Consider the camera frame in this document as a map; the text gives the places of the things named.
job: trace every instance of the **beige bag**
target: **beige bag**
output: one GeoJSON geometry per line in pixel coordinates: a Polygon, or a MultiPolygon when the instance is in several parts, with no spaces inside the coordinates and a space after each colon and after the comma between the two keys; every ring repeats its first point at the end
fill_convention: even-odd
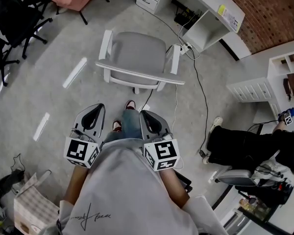
{"type": "Polygon", "coordinates": [[[46,171],[37,180],[35,173],[14,199],[14,225],[24,235],[37,235],[41,229],[55,224],[58,219],[59,207],[37,190],[50,174],[50,171],[46,171]]]}

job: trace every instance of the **sticker on desk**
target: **sticker on desk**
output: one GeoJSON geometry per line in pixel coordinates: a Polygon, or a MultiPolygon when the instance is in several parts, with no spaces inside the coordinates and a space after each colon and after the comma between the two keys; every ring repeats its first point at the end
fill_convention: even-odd
{"type": "Polygon", "coordinates": [[[235,19],[231,12],[224,6],[221,5],[218,10],[218,14],[221,15],[224,20],[230,25],[230,27],[238,33],[240,29],[240,23],[235,19]]]}

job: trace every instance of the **drawer knob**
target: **drawer knob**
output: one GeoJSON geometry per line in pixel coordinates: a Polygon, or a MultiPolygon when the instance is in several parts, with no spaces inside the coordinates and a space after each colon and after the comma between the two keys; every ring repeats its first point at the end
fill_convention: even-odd
{"type": "Polygon", "coordinates": [[[143,0],[145,3],[148,3],[148,4],[150,4],[150,2],[146,2],[146,0],[143,0]]]}

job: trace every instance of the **forearm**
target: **forearm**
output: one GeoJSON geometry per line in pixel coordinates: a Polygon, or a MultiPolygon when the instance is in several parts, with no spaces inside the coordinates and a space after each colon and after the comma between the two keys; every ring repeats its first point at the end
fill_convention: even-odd
{"type": "Polygon", "coordinates": [[[286,124],[284,121],[281,121],[277,124],[277,126],[274,128],[273,132],[275,132],[276,130],[281,130],[284,131],[286,129],[286,124]]]}
{"type": "Polygon", "coordinates": [[[87,168],[75,166],[69,186],[64,195],[64,200],[68,201],[72,205],[75,205],[79,197],[80,191],[82,190],[87,174],[87,168]]]}
{"type": "Polygon", "coordinates": [[[178,177],[173,169],[166,169],[160,171],[160,176],[165,185],[170,199],[175,202],[177,206],[182,208],[189,200],[189,195],[181,185],[178,177]]]}

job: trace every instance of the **red brick surface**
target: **red brick surface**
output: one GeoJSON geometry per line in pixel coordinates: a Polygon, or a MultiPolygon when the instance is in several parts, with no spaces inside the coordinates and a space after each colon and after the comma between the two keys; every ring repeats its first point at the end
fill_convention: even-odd
{"type": "Polygon", "coordinates": [[[252,54],[294,40],[294,0],[233,0],[245,13],[238,35],[252,54]]]}

